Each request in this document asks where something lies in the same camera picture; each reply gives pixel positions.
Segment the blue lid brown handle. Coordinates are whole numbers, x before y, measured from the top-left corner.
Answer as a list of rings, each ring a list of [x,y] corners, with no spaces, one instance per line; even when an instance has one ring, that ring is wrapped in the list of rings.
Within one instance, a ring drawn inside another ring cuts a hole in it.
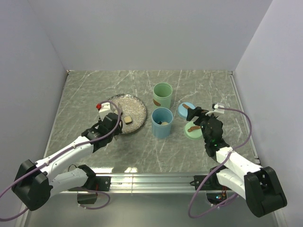
[[[190,102],[183,102],[183,103],[181,103],[178,106],[178,115],[181,118],[184,118],[184,119],[187,118],[187,108],[185,107],[185,105],[188,106],[191,109],[195,109],[195,106],[192,103],[190,103]]]

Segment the green lid brown handle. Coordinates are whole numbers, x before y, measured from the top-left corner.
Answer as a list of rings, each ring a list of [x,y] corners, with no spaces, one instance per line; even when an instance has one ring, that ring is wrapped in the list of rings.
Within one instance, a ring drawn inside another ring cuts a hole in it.
[[[194,122],[188,122],[184,127],[184,134],[191,140],[199,140],[203,137],[201,126],[197,126]]]

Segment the white sushi piece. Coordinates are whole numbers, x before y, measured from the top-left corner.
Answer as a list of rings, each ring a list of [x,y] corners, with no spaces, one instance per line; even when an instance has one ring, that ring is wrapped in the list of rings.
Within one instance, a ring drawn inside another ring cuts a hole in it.
[[[126,117],[124,117],[124,122],[126,125],[129,125],[133,122],[133,120],[132,120],[131,116],[126,116]]]

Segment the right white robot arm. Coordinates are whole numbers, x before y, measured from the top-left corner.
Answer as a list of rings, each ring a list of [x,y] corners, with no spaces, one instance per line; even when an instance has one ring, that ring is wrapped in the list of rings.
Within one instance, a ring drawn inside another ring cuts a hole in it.
[[[250,162],[236,152],[238,147],[231,147],[224,141],[223,123],[218,119],[226,111],[223,105],[213,104],[211,111],[201,107],[192,109],[187,105],[185,108],[187,121],[197,118],[194,125],[202,132],[207,155],[219,164],[196,188],[187,211],[190,218],[195,218],[191,214],[192,205],[207,180],[214,189],[226,187],[235,192],[210,210],[226,206],[237,196],[246,201],[249,210],[258,218],[287,206],[287,199],[275,170]]]

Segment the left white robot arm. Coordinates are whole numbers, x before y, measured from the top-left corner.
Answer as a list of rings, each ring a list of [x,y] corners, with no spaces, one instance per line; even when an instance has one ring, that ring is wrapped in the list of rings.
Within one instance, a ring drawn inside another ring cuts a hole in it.
[[[95,190],[98,188],[95,172],[80,165],[70,172],[64,169],[79,159],[93,154],[110,143],[122,132],[121,116],[107,114],[86,129],[74,142],[56,153],[32,162],[24,161],[17,172],[12,191],[30,211],[41,208],[51,197],[73,188]]]

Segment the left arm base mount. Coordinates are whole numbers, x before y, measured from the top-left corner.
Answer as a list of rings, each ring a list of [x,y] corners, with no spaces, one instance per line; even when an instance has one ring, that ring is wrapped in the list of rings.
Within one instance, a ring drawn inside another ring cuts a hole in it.
[[[72,166],[75,166],[75,170],[83,170],[88,176],[88,179],[85,184],[80,187],[82,191],[88,192],[88,194],[77,194],[78,206],[87,210],[99,210],[101,208],[106,207],[111,200],[110,195],[107,193],[110,189],[111,177],[107,175],[97,176],[96,173],[87,165],[76,166],[72,164]],[[99,207],[86,206],[93,205],[97,201],[97,198],[100,194],[105,195],[107,197],[107,201],[104,205]]]

